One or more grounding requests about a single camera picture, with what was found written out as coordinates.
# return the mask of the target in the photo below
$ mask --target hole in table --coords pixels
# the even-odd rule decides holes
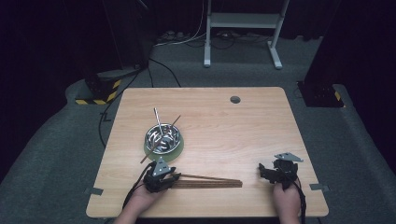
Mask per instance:
[[[239,103],[241,102],[241,98],[239,98],[239,96],[232,96],[232,97],[230,98],[230,101],[231,101],[233,104],[239,104]]]

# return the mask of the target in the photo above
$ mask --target white stand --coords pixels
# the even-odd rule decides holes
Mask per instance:
[[[279,38],[280,29],[285,19],[286,10],[290,0],[284,0],[280,14],[253,14],[253,13],[212,13],[212,0],[207,4],[206,42],[204,67],[210,67],[210,29],[212,27],[239,27],[239,28],[269,28],[275,29],[274,36],[268,41],[268,48],[276,69],[282,68],[279,56],[276,52],[276,42]]]

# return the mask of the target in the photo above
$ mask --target metal stand leg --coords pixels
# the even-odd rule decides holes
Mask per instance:
[[[210,67],[210,28],[211,28],[211,5],[212,0],[208,0],[207,3],[207,20],[206,20],[206,41],[205,41],[205,55],[204,55],[204,67]]]
[[[290,0],[285,0],[285,2],[283,3],[282,10],[280,12],[279,18],[276,23],[276,29],[273,40],[267,42],[276,69],[282,69],[282,63],[280,62],[279,56],[277,55],[276,52],[276,42],[277,39],[279,38],[279,33],[280,33],[280,29],[282,28],[283,20],[285,20],[285,14],[286,14],[286,10],[288,9],[289,1]]]

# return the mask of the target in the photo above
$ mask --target metal bowl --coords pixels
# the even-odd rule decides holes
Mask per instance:
[[[161,124],[161,131],[163,132],[163,139],[161,140],[161,143],[154,148],[153,151],[153,153],[158,155],[168,154],[175,150],[180,144],[181,138],[178,128],[175,126],[171,128],[171,124]],[[146,149],[151,151],[155,143],[157,143],[161,139],[161,131],[159,125],[156,125],[148,130],[145,137]]]

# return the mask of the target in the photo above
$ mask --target black cable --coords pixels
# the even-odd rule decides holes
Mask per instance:
[[[229,48],[232,47],[233,44],[235,43],[235,38],[233,37],[233,35],[231,35],[231,39],[233,40],[233,42],[231,43],[231,45],[229,45],[229,46],[227,46],[227,47],[225,47],[225,48],[217,47],[216,45],[213,44],[213,42],[210,43],[210,46],[211,46],[212,48],[214,48],[214,49],[229,49]]]
[[[106,219],[106,221],[105,221],[104,224],[109,224],[110,221],[114,221],[114,218],[108,218],[108,219]]]
[[[301,204],[301,224],[305,224],[305,210],[306,210],[306,201],[305,201],[305,195],[303,193],[303,190],[301,189],[301,181],[300,178],[297,176],[298,182],[300,184],[300,187],[294,182],[294,180],[290,179],[286,175],[286,173],[279,167],[279,170],[285,175],[285,177],[297,188],[298,194],[300,195],[300,204]]]
[[[153,60],[153,59],[151,59],[151,58],[149,58],[149,60],[151,60],[151,61],[153,61],[153,62],[155,62],[155,63],[158,63],[158,64],[162,65],[163,67],[165,67],[166,69],[168,69],[169,72],[171,72],[172,75],[173,75],[173,77],[175,78],[175,81],[177,82],[177,85],[181,88],[181,85],[180,85],[180,83],[178,82],[177,77],[176,77],[175,73],[172,71],[172,69],[170,69],[170,68],[169,68],[168,66],[166,66],[165,64],[159,63],[159,62],[157,62],[157,61],[155,61],[155,60]]]
[[[165,40],[165,41],[173,41],[176,39],[177,39],[177,37],[174,32],[172,32],[172,34],[169,34],[169,31],[167,31],[167,32],[165,32],[164,35],[161,36],[161,40]]]
[[[248,35],[243,35],[243,36],[238,36],[238,38],[256,38],[254,40],[244,40],[244,39],[239,39],[237,42],[248,42],[248,43],[261,43],[267,41],[271,36],[267,36],[264,40],[259,40],[261,36],[248,36]]]
[[[132,194],[134,193],[134,191],[136,189],[138,189],[139,187],[141,187],[144,184],[141,184],[139,186],[137,186],[138,183],[140,183],[140,180],[142,179],[143,175],[146,173],[147,169],[151,166],[153,166],[155,164],[155,161],[152,161],[151,163],[149,163],[146,168],[143,170],[142,174],[139,176],[139,178],[137,179],[137,181],[134,183],[134,185],[132,186],[131,190],[129,190],[128,194],[125,197],[124,203],[122,205],[122,209],[125,207],[125,205],[129,202],[129,200],[132,197]]]
[[[198,45],[198,46],[194,46],[194,45],[189,44],[189,43],[191,43],[191,42],[187,42],[187,43],[184,43],[184,44],[187,45],[187,46],[189,46],[189,47],[192,47],[192,48],[201,48],[201,47],[203,47],[203,46],[205,45],[205,41],[204,41],[204,44]]]
[[[174,37],[173,39],[161,39],[162,42],[160,42],[160,45],[172,45],[172,44],[177,44],[179,42],[183,42],[188,40],[190,37],[189,36],[184,36],[184,37]]]
[[[162,45],[171,45],[171,44],[183,44],[183,43],[187,43],[187,42],[189,42],[189,41],[191,41],[191,40],[194,40],[194,38],[195,38],[196,36],[198,36],[198,33],[199,33],[200,30],[201,30],[202,23],[203,23],[203,20],[204,20],[204,11],[205,11],[205,0],[202,1],[202,13],[201,13],[201,19],[200,19],[200,23],[199,23],[198,29],[197,29],[195,35],[193,35],[191,38],[188,37],[187,39],[185,39],[185,40],[183,40],[183,41],[180,41],[180,42],[176,42],[176,43],[162,43],[162,44],[157,44],[157,45],[154,45],[154,47],[155,47],[155,46],[162,46]]]
[[[148,66],[148,75],[149,75],[149,78],[151,79],[151,88],[154,88],[154,83],[152,82],[152,75],[151,75],[151,72],[149,71],[149,66]]]
[[[105,141],[103,140],[102,130],[101,130],[103,117],[106,115],[107,110],[113,105],[113,103],[116,101],[116,99],[119,98],[119,96],[122,95],[122,93],[134,82],[134,80],[137,78],[137,76],[140,74],[141,71],[143,71],[143,70],[140,70],[138,73],[136,73],[135,77],[128,83],[128,85],[116,97],[114,97],[114,99],[107,105],[105,111],[102,113],[102,116],[100,117],[99,125],[98,125],[98,132],[99,132],[100,141],[104,148],[106,148],[106,144],[105,144]]]

